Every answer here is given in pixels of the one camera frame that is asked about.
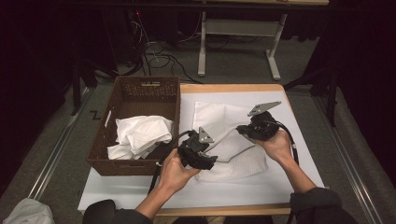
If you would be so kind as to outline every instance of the hand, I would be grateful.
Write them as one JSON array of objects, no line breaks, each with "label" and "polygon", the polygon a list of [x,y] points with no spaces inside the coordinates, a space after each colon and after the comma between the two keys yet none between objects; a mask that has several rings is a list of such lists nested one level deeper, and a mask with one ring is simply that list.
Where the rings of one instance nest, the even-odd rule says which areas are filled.
[{"label": "hand", "polygon": [[290,152],[290,140],[288,134],[279,130],[270,139],[266,141],[252,139],[254,143],[264,148],[267,155],[277,162],[292,159]]},{"label": "hand", "polygon": [[200,172],[201,170],[195,168],[186,169],[177,154],[177,148],[174,148],[163,162],[158,188],[174,194],[183,189],[187,182]]}]

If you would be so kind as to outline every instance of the dark sleeve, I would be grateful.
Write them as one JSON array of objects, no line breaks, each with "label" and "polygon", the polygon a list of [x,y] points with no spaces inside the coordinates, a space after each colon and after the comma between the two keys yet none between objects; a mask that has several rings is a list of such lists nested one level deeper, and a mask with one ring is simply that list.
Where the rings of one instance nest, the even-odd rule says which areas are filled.
[{"label": "dark sleeve", "polygon": [[152,224],[152,221],[135,210],[121,209],[111,219],[111,224]]},{"label": "dark sleeve", "polygon": [[315,188],[307,193],[292,193],[290,207],[297,223],[358,223],[342,208],[338,194],[329,189]]}]

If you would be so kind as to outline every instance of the brown woven basket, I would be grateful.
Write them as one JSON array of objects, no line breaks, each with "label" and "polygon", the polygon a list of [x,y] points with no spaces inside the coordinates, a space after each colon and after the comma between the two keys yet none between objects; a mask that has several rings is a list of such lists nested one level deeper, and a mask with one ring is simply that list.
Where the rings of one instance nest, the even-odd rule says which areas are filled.
[{"label": "brown woven basket", "polygon": [[163,147],[157,147],[145,159],[139,160],[109,160],[107,156],[107,147],[117,144],[116,119],[151,115],[172,120],[172,135],[178,136],[178,77],[117,77],[87,162],[100,175],[153,175],[155,162],[163,155]]}]

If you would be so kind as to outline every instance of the white cloth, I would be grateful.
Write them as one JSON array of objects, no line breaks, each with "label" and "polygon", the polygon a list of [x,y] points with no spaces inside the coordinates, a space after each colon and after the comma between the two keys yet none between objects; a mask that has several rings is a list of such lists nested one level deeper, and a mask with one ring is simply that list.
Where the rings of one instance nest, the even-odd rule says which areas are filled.
[{"label": "white cloth", "polygon": [[248,141],[235,129],[250,123],[252,107],[196,102],[192,128],[199,127],[214,139],[205,151],[218,156],[211,170],[203,170],[195,177],[203,181],[222,181],[255,175],[268,169],[265,151]]},{"label": "white cloth", "polygon": [[173,121],[161,116],[116,119],[118,145],[107,148],[111,160],[146,158],[159,142],[172,140]]},{"label": "white cloth", "polygon": [[23,199],[3,224],[54,224],[50,208],[33,199]]}]

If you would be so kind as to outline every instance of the person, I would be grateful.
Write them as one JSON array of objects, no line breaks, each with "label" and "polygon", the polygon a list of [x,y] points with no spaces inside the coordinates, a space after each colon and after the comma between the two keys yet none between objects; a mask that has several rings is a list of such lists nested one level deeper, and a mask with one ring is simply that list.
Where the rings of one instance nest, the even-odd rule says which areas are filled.
[{"label": "person", "polygon": [[[266,151],[268,157],[276,161],[285,171],[294,192],[290,195],[291,211],[297,223],[357,223],[342,208],[338,194],[329,189],[318,188],[299,167],[290,153],[288,134],[279,130],[267,141],[253,140]],[[169,154],[163,163],[158,186],[139,204],[135,210],[121,209],[112,218],[112,224],[141,223],[151,224],[161,207],[187,182],[200,172],[185,168],[177,150]]]}]

